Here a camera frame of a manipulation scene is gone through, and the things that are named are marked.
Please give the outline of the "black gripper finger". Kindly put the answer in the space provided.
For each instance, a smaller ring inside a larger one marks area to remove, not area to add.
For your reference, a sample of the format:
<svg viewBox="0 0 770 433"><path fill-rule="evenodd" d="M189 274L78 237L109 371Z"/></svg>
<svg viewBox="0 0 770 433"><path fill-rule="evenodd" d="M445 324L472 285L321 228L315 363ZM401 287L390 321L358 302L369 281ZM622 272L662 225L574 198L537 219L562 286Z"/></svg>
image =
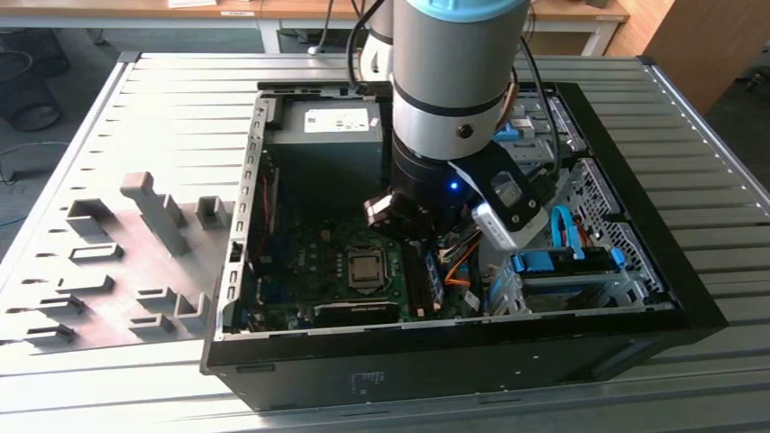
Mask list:
<svg viewBox="0 0 770 433"><path fill-rule="evenodd" d="M434 244L453 243L456 238L465 239L474 230L469 207L446 207L434 216L430 241Z"/></svg>
<svg viewBox="0 0 770 433"><path fill-rule="evenodd" d="M401 244L425 243L431 236L431 217L409 197L386 194L363 203L367 226Z"/></svg>

